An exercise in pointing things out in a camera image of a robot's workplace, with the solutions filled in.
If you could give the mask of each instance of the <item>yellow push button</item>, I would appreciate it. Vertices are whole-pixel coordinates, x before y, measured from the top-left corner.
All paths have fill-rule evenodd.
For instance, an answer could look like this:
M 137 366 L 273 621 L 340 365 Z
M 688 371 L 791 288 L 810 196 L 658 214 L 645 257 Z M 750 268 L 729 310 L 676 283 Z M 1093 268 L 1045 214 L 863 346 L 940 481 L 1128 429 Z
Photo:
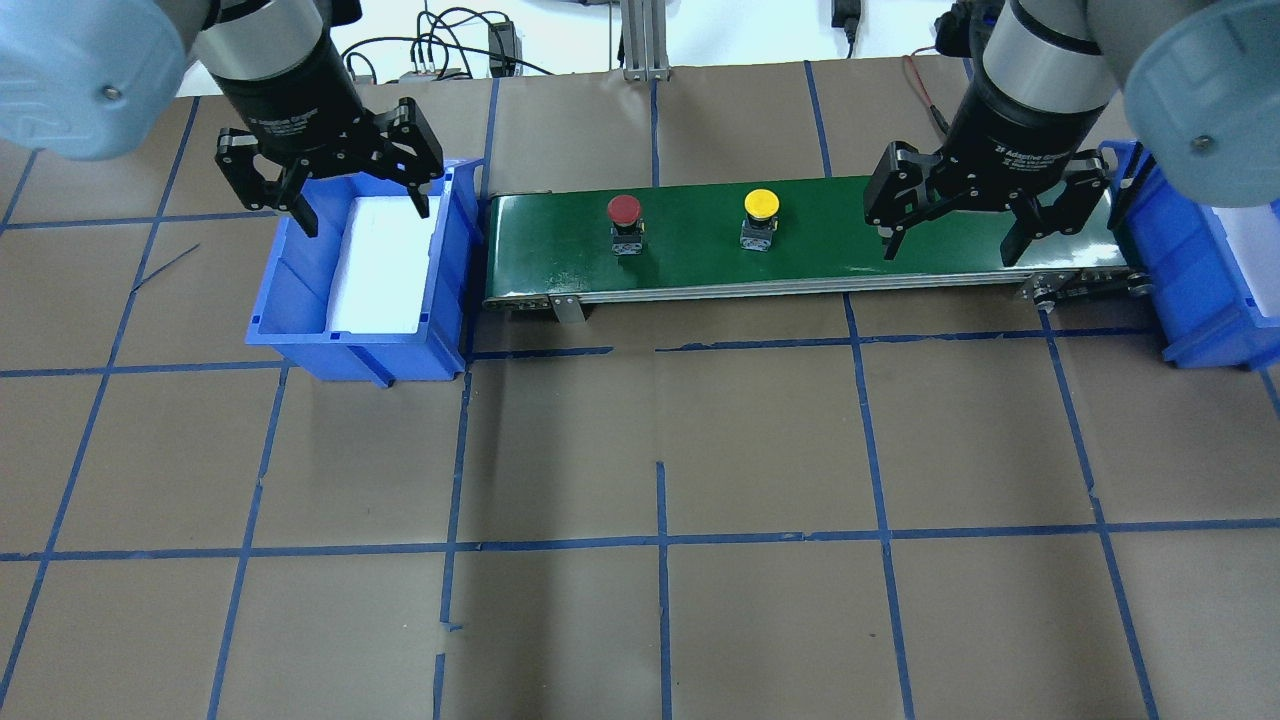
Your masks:
M 756 220 L 768 220 L 778 214 L 778 196 L 772 190 L 758 188 L 746 193 L 746 214 Z

